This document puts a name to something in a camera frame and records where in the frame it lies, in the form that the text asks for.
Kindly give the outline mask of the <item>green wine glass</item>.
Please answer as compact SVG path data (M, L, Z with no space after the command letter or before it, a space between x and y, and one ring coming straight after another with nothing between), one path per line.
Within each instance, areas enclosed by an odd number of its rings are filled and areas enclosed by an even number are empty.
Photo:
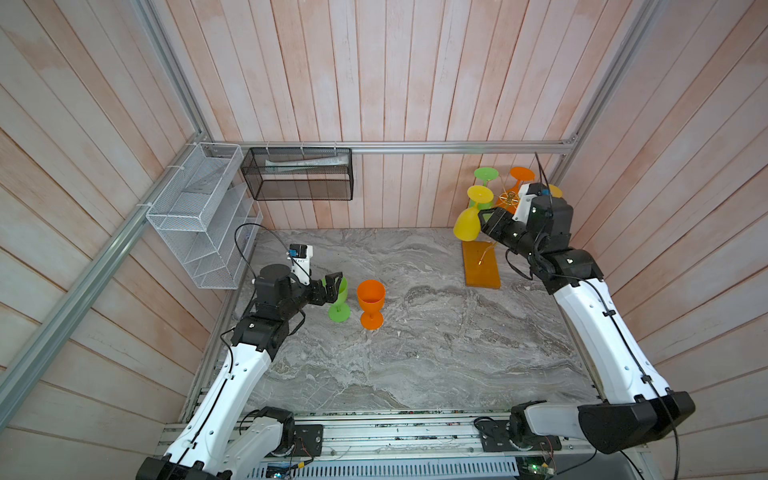
M499 172L493 167L479 167L474 171L474 177L480 181L484 187L499 177ZM493 207L493 202L478 203L473 198L470 199L470 207L477 206L479 210L486 210Z
M335 303L330 304L328 311L328 317L335 323L345 322L350 316L350 307L347 304L348 293L348 280L343 276L338 299Z

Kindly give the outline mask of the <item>orange wine glass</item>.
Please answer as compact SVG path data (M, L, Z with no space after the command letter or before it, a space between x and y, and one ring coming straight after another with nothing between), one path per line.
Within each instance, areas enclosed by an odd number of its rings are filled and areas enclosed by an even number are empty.
M535 173L525 167L515 166L509 171L510 175L516 180L513 187L505 190L497 199L496 206L502 207L508 212L514 214L518 205L518 191L525 183L530 183L535 179Z
M363 281L357 288L361 314L361 325L370 331L379 329L384 322L381 309L386 299L386 289L377 280Z

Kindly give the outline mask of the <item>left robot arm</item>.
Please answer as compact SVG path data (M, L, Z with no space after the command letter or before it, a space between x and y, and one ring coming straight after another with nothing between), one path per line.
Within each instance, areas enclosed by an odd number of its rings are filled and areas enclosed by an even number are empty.
M254 279L254 298L225 343L228 358L183 432L160 457L148 457L138 479L243 479L269 455L288 457L295 440L292 412L264 407L251 426L232 441L240 415L255 386L307 305L338 300L343 274L299 280L281 264L262 268Z

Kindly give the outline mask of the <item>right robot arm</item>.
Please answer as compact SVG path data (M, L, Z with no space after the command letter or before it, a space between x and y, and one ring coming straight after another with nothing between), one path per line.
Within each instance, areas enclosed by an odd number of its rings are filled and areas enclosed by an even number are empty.
M586 405L516 405L507 431L520 450L557 436L584 439L612 454L676 432L696 406L689 393L673 390L647 359L593 257L570 246L572 216L565 200L539 193L526 195L515 213L496 207L478 215L482 232L523 256L531 275L554 298L600 398Z

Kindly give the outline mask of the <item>left yellow wine glass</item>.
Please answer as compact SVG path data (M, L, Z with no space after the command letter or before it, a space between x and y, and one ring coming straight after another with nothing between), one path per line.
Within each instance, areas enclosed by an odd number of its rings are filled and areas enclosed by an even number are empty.
M463 242L475 241L481 232L479 214L493 206L494 194L486 186L474 185L467 189L469 206L459 215L453 228L456 238Z

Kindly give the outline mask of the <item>orange wooden rack base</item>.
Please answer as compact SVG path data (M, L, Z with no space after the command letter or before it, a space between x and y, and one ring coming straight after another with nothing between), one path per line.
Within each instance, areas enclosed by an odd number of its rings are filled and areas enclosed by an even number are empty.
M485 241L462 243L466 286L487 289L501 288L495 245L495 242Z

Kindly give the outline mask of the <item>white mesh shelf organizer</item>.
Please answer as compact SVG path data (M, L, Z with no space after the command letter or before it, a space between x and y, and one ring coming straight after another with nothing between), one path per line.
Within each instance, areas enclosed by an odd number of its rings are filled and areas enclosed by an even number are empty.
M246 270L263 213L236 181L237 144L198 143L172 170L147 219L200 289L233 290Z

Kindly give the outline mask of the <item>black mesh wall basket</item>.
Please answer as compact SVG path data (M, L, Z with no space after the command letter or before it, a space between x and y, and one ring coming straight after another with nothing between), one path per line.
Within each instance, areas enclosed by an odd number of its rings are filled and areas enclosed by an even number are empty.
M251 147L240 167L257 201L351 201L354 166L348 148Z

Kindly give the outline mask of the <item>aluminium mounting rail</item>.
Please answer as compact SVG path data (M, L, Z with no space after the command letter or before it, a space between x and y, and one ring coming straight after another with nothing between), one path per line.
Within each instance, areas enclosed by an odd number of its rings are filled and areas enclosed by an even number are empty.
M372 414L296 415L296 425L323 426L322 453L318 460L384 460L413 458L460 458L490 456L549 457L542 447L530 451L485 452L474 419L487 416L505 421L506 412L437 411L432 413L384 412ZM186 427L167 424L156 453L163 453ZM585 441L561 437L561 449L554 452L558 470L566 460L588 457L594 449ZM655 466L648 447L633 448L627 455L642 470Z

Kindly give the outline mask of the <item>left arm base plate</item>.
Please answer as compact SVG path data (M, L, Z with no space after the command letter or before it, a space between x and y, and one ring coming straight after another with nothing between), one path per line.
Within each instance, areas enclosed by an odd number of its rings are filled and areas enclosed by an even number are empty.
M291 455L318 457L322 453L324 426L319 423L282 427L278 448L266 454L267 458L288 458Z

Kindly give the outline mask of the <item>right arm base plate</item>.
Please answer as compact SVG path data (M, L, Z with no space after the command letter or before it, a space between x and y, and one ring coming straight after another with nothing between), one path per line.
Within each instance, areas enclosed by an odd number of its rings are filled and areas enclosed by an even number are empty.
M510 437L508 420L496 420L488 416L481 416L473 420L473 426L479 434L482 449L486 453L533 450L547 453L562 449L562 443L556 436L534 436L530 440L514 443Z

